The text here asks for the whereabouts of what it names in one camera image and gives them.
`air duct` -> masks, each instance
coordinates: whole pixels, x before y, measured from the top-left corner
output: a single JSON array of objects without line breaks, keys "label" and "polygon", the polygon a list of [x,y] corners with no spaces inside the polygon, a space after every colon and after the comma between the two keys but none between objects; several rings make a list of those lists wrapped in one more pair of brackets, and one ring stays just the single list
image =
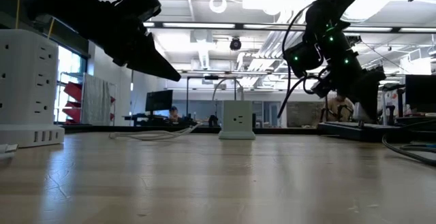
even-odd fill
[{"label": "air duct", "polygon": [[191,31],[191,43],[198,43],[198,60],[203,70],[208,70],[209,65],[209,52],[208,45],[213,42],[212,32],[206,29],[197,29]]}]

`security camera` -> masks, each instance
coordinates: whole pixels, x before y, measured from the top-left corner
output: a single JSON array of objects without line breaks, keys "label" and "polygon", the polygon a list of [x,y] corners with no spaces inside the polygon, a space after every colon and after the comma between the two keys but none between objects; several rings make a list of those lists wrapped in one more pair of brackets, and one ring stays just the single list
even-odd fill
[{"label": "security camera", "polygon": [[240,50],[241,46],[242,44],[239,40],[239,37],[234,37],[230,43],[230,50]]}]

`cable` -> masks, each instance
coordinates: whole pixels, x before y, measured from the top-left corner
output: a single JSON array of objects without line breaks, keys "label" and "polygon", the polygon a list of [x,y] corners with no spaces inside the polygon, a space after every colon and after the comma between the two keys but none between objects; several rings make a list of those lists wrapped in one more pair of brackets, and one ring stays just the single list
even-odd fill
[{"label": "cable", "polygon": [[287,100],[289,99],[289,96],[291,95],[292,91],[296,88],[297,85],[299,85],[301,82],[305,82],[304,80],[299,80],[296,85],[294,85],[294,87],[292,87],[292,91],[291,91],[291,65],[289,64],[289,61],[287,61],[286,59],[286,51],[285,51],[285,47],[286,47],[286,39],[289,35],[289,32],[291,31],[292,25],[294,25],[295,21],[298,19],[298,17],[300,17],[300,15],[305,11],[305,9],[307,9],[308,7],[312,6],[312,4],[308,4],[306,7],[302,8],[297,15],[295,15],[295,17],[292,19],[291,23],[289,24],[289,26],[287,27],[286,33],[285,33],[285,37],[283,38],[283,42],[281,43],[281,52],[283,55],[283,59],[286,61],[287,63],[287,93],[286,93],[286,97],[283,100],[283,103],[281,104],[281,108],[280,108],[280,112],[277,118],[280,118],[281,114],[283,113],[283,111],[285,110],[286,107],[286,103]]},{"label": "cable", "polygon": [[362,40],[360,40],[364,45],[366,45],[368,48],[370,48],[373,52],[375,52],[376,54],[378,54],[381,58],[389,61],[390,63],[396,65],[397,67],[399,67],[400,69],[402,69],[403,71],[406,71],[408,73],[410,73],[409,71],[407,71],[406,69],[402,68],[400,65],[396,64],[395,62],[391,61],[390,59],[387,59],[384,55],[378,53],[373,47],[369,46],[368,44],[366,44],[365,42],[363,42]]},{"label": "cable", "polygon": [[301,83],[301,82],[303,82],[305,79],[304,78],[301,78],[299,81],[297,81],[297,83],[295,83],[294,85],[293,85],[293,87],[286,93],[286,97],[285,97],[285,100],[283,101],[283,103],[281,104],[281,107],[280,107],[280,111],[279,111],[279,114],[277,115],[277,118],[280,118],[281,117],[281,114],[283,113],[283,111],[285,110],[285,107],[286,107],[286,103],[287,103],[287,100],[289,99],[289,96],[292,94],[292,92],[294,91],[294,89]]},{"label": "cable", "polygon": [[[431,123],[436,123],[436,120],[431,120],[431,121],[424,121],[424,122],[419,122],[419,123],[414,123],[411,125],[406,125],[404,127],[401,127],[400,130],[405,130],[405,129],[410,129],[412,127],[416,127],[418,125],[426,125],[426,124],[431,124]],[[396,153],[399,153],[401,155],[407,156],[407,157],[411,157],[412,159],[416,159],[418,161],[421,161],[427,165],[432,165],[432,166],[436,166],[436,160],[432,160],[432,159],[427,159],[425,157],[422,157],[420,155],[416,155],[414,153],[409,153],[408,151],[418,151],[418,152],[426,152],[426,153],[436,153],[436,145],[426,145],[426,144],[410,144],[410,145],[406,145],[406,146],[401,146],[400,148],[396,148],[392,145],[390,145],[387,141],[388,138],[388,133],[385,134],[383,136],[383,138],[381,139],[381,142],[383,143],[383,145],[387,148],[389,148],[390,150],[393,150]]]},{"label": "cable", "polygon": [[387,137],[388,137],[388,134],[384,135],[383,138],[381,139],[381,142],[383,143],[383,145],[385,147],[389,148],[390,150],[393,150],[394,152],[399,153],[401,155],[411,157],[412,159],[416,159],[418,161],[421,161],[427,165],[436,166],[436,160],[427,159],[427,158],[422,157],[420,155],[416,155],[414,153],[409,153],[406,150],[396,148],[396,147],[390,145],[386,139]]},{"label": "cable", "polygon": [[215,89],[213,90],[212,101],[215,100],[215,93],[217,92],[218,86],[226,80],[235,80],[236,83],[239,84],[239,87],[241,88],[240,100],[243,101],[244,100],[244,87],[242,85],[240,85],[240,82],[235,78],[224,78],[223,80],[219,81],[219,83],[215,86]]},{"label": "cable", "polygon": [[301,82],[303,82],[303,90],[305,91],[305,93],[307,93],[307,94],[309,94],[309,95],[313,95],[313,94],[315,94],[313,91],[308,91],[308,90],[306,89],[306,87],[305,87],[305,85],[306,85],[306,80],[308,80],[308,79],[316,79],[316,80],[321,81],[321,78],[318,77],[318,76],[304,76],[304,77],[301,78],[299,81],[297,81],[297,83],[294,84],[293,87],[292,87],[292,88],[291,88],[291,89],[286,93],[285,100],[284,100],[283,103],[281,104],[280,111],[279,111],[279,114],[277,115],[277,118],[280,118],[280,117],[281,117],[281,114],[283,114],[283,111],[285,110],[286,103],[287,103],[289,97],[291,96],[292,92],[294,92],[295,88],[296,88],[296,87],[297,87]]},{"label": "cable", "polygon": [[50,23],[50,29],[48,30],[48,34],[47,34],[48,39],[50,39],[50,36],[52,35],[54,23],[55,23],[55,18],[52,17],[52,22]]},{"label": "cable", "polygon": [[194,127],[182,129],[177,132],[168,132],[168,131],[143,131],[143,132],[137,132],[137,133],[110,133],[109,138],[110,139],[117,139],[117,138],[131,138],[135,140],[141,140],[141,141],[155,141],[155,140],[168,140],[168,139],[174,139],[177,137],[180,137],[182,135],[187,135],[188,133],[191,133],[194,129],[199,127],[201,124],[198,123]]},{"label": "cable", "polygon": [[20,0],[16,2],[16,15],[15,15],[15,29],[18,29],[18,23],[20,22]]}]

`desk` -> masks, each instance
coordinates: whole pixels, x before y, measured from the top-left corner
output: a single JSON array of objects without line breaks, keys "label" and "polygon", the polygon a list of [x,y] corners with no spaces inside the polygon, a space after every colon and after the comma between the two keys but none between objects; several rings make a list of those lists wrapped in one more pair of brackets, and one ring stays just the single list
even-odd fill
[{"label": "desk", "polygon": [[435,168],[319,136],[82,133],[0,163],[2,223],[434,223],[435,205]]}]

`ceiling light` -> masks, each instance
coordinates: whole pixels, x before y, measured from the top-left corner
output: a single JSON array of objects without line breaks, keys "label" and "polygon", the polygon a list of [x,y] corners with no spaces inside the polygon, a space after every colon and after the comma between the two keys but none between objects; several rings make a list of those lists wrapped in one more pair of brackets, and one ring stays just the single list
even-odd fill
[{"label": "ceiling light", "polygon": [[356,0],[341,17],[350,23],[361,23],[374,16],[392,0]]},{"label": "ceiling light", "polygon": [[274,89],[274,86],[257,86],[258,89]]},{"label": "ceiling light", "polygon": [[225,74],[229,73],[229,71],[219,71],[219,70],[207,70],[207,71],[185,71],[185,70],[177,70],[180,74]]},{"label": "ceiling light", "polygon": [[398,84],[399,81],[394,81],[394,80],[382,80],[379,82],[380,84]]},{"label": "ceiling light", "polygon": [[144,22],[144,27],[155,27],[155,23],[154,22]]},{"label": "ceiling light", "polygon": [[219,0],[210,0],[209,1],[209,8],[215,12],[215,13],[223,13],[225,11],[225,9],[227,8],[227,1],[226,0],[221,0],[221,4],[216,6],[215,2],[218,2]]},{"label": "ceiling light", "polygon": [[354,52],[364,52],[365,50],[369,50],[368,46],[356,45],[352,47]]},{"label": "ceiling light", "polygon": [[[287,24],[244,24],[244,29],[258,29],[258,30],[281,30],[286,31],[289,25]],[[305,25],[294,25],[292,31],[304,31]]]},{"label": "ceiling light", "polygon": [[189,23],[189,22],[171,22],[163,23],[166,28],[182,28],[182,29],[233,29],[235,24],[226,23]]},{"label": "ceiling light", "polygon": [[390,32],[392,27],[348,27],[344,32]]},{"label": "ceiling light", "polygon": [[270,74],[270,72],[267,72],[267,71],[233,71],[232,74],[266,75],[266,74]]},{"label": "ceiling light", "polygon": [[424,28],[424,27],[405,27],[400,29],[401,33],[436,33],[436,28]]}]

